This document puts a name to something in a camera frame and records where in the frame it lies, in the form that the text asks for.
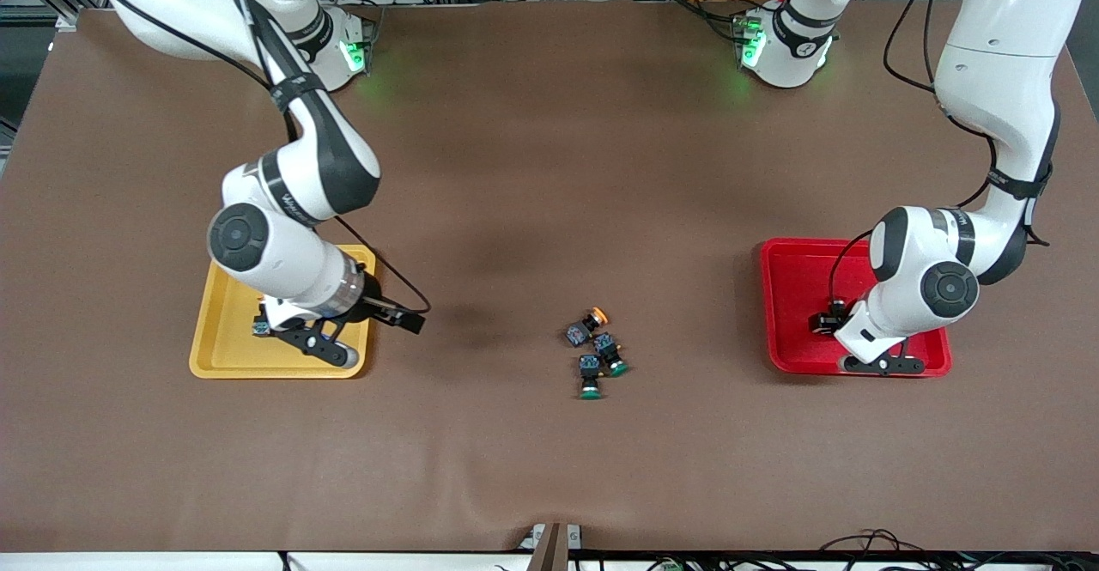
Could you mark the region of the brown table mat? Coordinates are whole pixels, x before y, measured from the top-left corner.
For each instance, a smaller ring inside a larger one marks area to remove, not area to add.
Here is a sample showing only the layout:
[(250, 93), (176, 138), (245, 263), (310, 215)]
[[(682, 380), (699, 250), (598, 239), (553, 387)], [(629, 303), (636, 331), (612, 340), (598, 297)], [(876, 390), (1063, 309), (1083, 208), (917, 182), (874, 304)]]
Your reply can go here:
[[(224, 173), (285, 142), (221, 61), (114, 13), (56, 36), (0, 179), (0, 551), (1099, 550), (1099, 122), (1053, 76), (1050, 247), (950, 328), (936, 380), (770, 362), (759, 246), (848, 240), (984, 179), (882, 70), (865, 1), (774, 90), (670, 3), (401, 8), (337, 94), (382, 180), (347, 222), (432, 302), (352, 380), (189, 370)], [(580, 399), (601, 307), (628, 373)]]

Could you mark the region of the yellow plastic tray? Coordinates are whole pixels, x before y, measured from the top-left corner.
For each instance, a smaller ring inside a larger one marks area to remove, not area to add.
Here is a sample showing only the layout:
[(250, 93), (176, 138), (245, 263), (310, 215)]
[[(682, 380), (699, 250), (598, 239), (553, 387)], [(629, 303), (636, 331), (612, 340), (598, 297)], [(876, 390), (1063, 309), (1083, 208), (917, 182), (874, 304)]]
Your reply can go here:
[(338, 333), (337, 342), (352, 355), (333, 365), (275, 335), (255, 335), (252, 325), (264, 304), (262, 293), (210, 264), (190, 351), (192, 374), (208, 380), (344, 380), (364, 371), (370, 322), (349, 323)]

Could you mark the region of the red plastic tray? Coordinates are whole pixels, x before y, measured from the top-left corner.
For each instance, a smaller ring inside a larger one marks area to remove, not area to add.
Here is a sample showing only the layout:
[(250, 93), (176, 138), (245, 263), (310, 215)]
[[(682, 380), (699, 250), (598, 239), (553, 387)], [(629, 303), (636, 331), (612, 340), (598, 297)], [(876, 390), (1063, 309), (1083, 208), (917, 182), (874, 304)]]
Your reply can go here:
[[(843, 373), (839, 360), (847, 354), (831, 336), (813, 335), (809, 317), (828, 313), (828, 302), (851, 304), (874, 282), (866, 240), (776, 238), (762, 243), (759, 253), (767, 348), (771, 363), (785, 373), (803, 376), (866, 376)], [(890, 355), (910, 355), (926, 363), (923, 376), (942, 378), (953, 368), (945, 329), (924, 332)]]

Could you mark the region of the metal clamp bracket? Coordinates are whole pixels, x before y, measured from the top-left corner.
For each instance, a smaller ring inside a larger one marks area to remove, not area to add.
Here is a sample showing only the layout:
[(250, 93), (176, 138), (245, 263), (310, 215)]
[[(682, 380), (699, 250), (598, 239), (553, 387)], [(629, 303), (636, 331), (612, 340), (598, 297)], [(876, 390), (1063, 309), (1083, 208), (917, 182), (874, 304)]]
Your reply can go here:
[(570, 523), (535, 524), (519, 544), (530, 552), (525, 571), (582, 571), (582, 527)]

